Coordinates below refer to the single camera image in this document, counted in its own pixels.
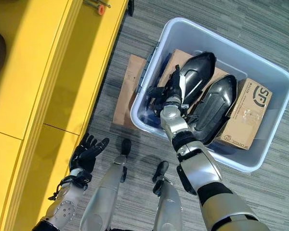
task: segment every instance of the black robotic glove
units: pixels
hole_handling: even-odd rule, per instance
[[[86,133],[76,147],[69,161],[69,170],[82,168],[89,173],[92,173],[95,158],[100,154],[109,143],[109,138],[103,139],[98,144],[93,135]]]

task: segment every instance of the cardboard box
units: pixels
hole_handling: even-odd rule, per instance
[[[158,87],[164,87],[167,83],[167,81],[169,80],[171,74],[175,71],[175,66],[178,64],[180,66],[180,69],[182,68],[182,66],[187,62],[188,59],[190,59],[191,57],[193,57],[192,55],[175,49],[167,63],[167,66],[158,82]],[[215,82],[216,80],[224,77],[225,75],[227,75],[228,73],[219,69],[219,68],[215,68],[214,70],[214,75],[212,76],[211,80],[208,82],[208,84],[203,88],[202,92],[204,92],[207,87],[209,87],[213,82]],[[200,100],[202,94],[200,95],[200,97],[195,101],[195,103],[188,109],[188,112],[191,111],[191,109],[193,108],[193,106]]]
[[[272,93],[247,78],[239,82],[237,101],[230,119],[215,138],[226,145],[248,150],[256,136]]]
[[[131,55],[127,66],[120,95],[117,101],[114,117],[114,124],[135,128],[131,121],[130,111],[135,99],[135,90],[140,74],[145,66],[146,60],[135,55]]]

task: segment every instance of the flattened cardboard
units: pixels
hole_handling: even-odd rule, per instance
[[[112,122],[125,127],[136,128],[131,121],[130,111],[135,99],[135,91],[140,78],[140,74],[145,66],[146,60],[135,55],[131,55],[127,66],[117,106]]]
[[[247,78],[238,85],[238,97],[230,119],[215,138],[226,145],[248,150],[256,136],[272,92]]]

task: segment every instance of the silver robot leg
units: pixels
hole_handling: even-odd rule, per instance
[[[118,156],[106,172],[83,214],[80,222],[81,231],[109,230],[126,160],[125,155]]]
[[[181,231],[182,206],[173,184],[166,177],[160,176],[153,192],[159,196],[153,231]]]

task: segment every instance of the black shoe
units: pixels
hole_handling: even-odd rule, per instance
[[[121,144],[121,155],[128,157],[131,151],[131,140],[124,139]]]
[[[168,167],[169,167],[169,163],[167,161],[160,162],[160,164],[158,165],[158,168],[156,169],[156,172],[152,178],[153,183],[156,182],[156,180],[159,176],[165,175]]]

